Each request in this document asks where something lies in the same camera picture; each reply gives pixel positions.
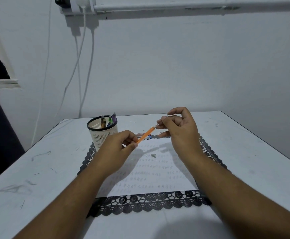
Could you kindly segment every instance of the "white pen holder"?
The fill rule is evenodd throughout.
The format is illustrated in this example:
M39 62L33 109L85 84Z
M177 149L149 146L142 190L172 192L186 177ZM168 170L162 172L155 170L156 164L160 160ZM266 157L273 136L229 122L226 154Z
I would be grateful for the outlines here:
M110 116L104 116L106 125L108 124L109 117ZM87 128L92 136L96 152L100 149L107 136L117 133L117 119L116 122L109 127L101 128L101 118L101 116L95 117L87 123Z

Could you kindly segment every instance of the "table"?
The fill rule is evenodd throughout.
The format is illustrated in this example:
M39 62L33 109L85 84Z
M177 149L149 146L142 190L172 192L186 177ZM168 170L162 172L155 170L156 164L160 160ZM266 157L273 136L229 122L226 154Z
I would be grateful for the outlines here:
M142 133L162 115L120 116L118 129ZM287 157L223 112L193 112L192 115L201 136L233 174L290 211ZM16 235L76 177L92 143L86 128L88 120L63 120L0 175L0 238ZM198 236L233 238L206 205L90 217L81 238Z

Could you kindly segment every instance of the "orange pen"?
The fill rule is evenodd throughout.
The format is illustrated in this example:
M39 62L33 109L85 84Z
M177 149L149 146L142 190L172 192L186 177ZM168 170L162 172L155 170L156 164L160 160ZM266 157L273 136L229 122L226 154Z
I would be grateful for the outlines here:
M152 126L151 129L149 129L138 141L137 144L139 144L141 141L144 140L148 135L150 135L155 130L155 127Z

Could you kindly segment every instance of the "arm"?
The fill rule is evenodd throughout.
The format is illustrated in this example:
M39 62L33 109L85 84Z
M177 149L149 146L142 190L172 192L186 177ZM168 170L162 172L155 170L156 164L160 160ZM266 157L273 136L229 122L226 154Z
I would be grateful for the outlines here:
M78 236L103 181L124 164L137 141L130 131L108 136L88 167L14 239Z
M211 200L221 218L238 238L290 239L290 212L257 192L231 172L208 158L199 144L199 133L185 107L174 108L162 117L161 136L171 136L179 158Z

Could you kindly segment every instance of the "right arm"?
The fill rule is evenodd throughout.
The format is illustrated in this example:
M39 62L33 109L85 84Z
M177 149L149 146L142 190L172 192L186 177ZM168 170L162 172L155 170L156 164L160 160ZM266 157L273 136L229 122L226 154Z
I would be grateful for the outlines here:
M290 212L257 192L202 151L196 123L185 107L158 120L160 136L171 136L173 147L221 218L238 238L290 239Z

